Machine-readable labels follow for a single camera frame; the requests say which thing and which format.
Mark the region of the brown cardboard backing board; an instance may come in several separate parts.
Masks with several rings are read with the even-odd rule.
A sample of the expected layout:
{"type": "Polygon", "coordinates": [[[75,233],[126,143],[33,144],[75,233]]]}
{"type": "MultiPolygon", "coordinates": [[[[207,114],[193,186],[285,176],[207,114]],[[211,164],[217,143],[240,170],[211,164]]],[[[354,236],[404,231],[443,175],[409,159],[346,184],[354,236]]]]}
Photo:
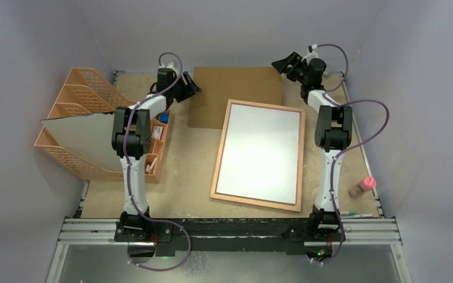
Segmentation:
{"type": "Polygon", "coordinates": [[[230,99],[282,104],[282,77],[272,67],[196,67],[193,80],[201,92],[189,105],[192,128],[221,129],[230,99]]]}

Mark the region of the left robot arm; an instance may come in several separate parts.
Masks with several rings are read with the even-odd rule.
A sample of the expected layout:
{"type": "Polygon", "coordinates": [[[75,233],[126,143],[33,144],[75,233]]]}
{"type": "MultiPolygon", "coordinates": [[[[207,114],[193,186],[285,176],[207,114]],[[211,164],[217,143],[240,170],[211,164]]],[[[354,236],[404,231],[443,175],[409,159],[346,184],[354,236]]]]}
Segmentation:
{"type": "Polygon", "coordinates": [[[152,238],[156,220],[149,215],[145,169],[152,146],[153,118],[163,114],[173,102],[180,103],[201,92],[188,72],[160,68],[148,95],[134,105],[114,112],[111,146],[123,169],[125,199],[116,223],[116,242],[142,242],[152,238]]]}

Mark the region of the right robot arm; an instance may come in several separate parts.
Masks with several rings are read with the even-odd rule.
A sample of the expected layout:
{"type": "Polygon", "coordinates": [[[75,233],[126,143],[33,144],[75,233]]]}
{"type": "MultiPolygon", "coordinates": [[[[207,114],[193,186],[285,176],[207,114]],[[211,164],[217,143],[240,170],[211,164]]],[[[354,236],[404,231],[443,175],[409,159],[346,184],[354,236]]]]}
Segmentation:
{"type": "Polygon", "coordinates": [[[314,142],[320,150],[319,190],[309,216],[308,234],[321,240],[340,228],[339,174],[343,156],[352,141],[352,108],[330,98],[322,84],[326,63],[316,54],[310,59],[297,52],[271,65],[288,80],[301,84],[300,97],[317,112],[314,142]]]}

